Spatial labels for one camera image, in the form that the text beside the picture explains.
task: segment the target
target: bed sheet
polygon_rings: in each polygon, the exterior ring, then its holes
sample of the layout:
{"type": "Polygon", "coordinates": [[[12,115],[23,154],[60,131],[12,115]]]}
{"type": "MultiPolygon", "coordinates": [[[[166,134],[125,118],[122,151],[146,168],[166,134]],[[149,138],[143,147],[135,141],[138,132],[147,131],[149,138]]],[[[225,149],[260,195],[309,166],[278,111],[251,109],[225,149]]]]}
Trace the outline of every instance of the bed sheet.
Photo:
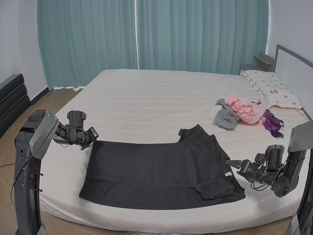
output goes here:
{"type": "MultiPolygon", "coordinates": [[[[231,159],[254,161],[268,145],[285,146],[291,129],[307,120],[295,109],[271,107],[285,123],[284,139],[275,139],[263,126],[240,122],[234,131],[214,126],[209,111],[216,100],[233,93],[258,101],[259,95],[243,76],[162,70],[105,70],[56,115],[60,121],[70,110],[87,114],[84,128],[96,128],[99,140],[128,143],[173,143],[181,128],[200,124],[214,134],[231,159]]],[[[91,148],[63,148],[51,142],[42,160],[41,209],[54,216],[110,230],[151,233],[216,233],[258,226],[291,216],[299,206],[308,159],[299,184],[283,198],[267,188],[257,192],[243,177],[246,198],[237,202],[186,210],[134,210],[102,206],[79,198],[91,148]]]]}

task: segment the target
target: pile of clothes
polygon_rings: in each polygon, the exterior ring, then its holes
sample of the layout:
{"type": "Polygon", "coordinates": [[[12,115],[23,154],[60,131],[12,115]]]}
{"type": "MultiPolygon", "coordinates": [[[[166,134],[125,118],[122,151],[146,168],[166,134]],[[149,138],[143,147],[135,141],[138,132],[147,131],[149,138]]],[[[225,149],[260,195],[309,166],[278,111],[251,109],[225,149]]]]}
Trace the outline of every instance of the pile of clothes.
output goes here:
{"type": "Polygon", "coordinates": [[[233,131],[239,120],[249,124],[258,123],[271,131],[273,137],[283,138],[279,132],[284,127],[284,122],[277,119],[268,109],[265,101],[251,102],[246,98],[238,98],[231,94],[229,97],[216,101],[216,105],[210,111],[210,118],[214,125],[220,126],[227,131],[233,131]]]}

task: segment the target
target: black t-shirt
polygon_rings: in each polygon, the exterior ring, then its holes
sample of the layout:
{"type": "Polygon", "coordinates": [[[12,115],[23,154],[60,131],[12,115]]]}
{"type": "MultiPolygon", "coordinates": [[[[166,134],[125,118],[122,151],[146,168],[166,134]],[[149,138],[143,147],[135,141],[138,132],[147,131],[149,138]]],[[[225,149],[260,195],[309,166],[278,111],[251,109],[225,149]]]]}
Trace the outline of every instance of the black t-shirt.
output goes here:
{"type": "Polygon", "coordinates": [[[95,141],[80,198],[120,208],[175,210],[245,198],[228,155],[200,125],[177,143],[95,141]]]}

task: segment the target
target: floral pillowcase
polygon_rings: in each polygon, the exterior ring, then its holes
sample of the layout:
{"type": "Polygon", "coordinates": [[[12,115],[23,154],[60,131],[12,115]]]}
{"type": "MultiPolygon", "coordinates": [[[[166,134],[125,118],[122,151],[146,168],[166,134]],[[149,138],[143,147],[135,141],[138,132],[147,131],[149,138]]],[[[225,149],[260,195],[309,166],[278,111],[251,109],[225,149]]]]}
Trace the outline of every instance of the floral pillowcase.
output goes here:
{"type": "Polygon", "coordinates": [[[277,105],[284,108],[301,109],[300,99],[292,93],[273,72],[246,70],[240,73],[255,88],[268,107],[277,105]]]}

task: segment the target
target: purple cloth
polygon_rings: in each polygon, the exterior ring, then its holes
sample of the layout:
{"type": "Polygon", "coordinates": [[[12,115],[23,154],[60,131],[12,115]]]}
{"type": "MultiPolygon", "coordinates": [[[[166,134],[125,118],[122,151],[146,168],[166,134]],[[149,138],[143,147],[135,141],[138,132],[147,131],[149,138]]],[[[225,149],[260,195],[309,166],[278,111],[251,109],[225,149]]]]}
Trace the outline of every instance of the purple cloth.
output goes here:
{"type": "Polygon", "coordinates": [[[269,110],[266,110],[263,116],[267,117],[265,123],[263,123],[265,129],[277,132],[281,127],[284,127],[284,122],[277,119],[269,110]]]}

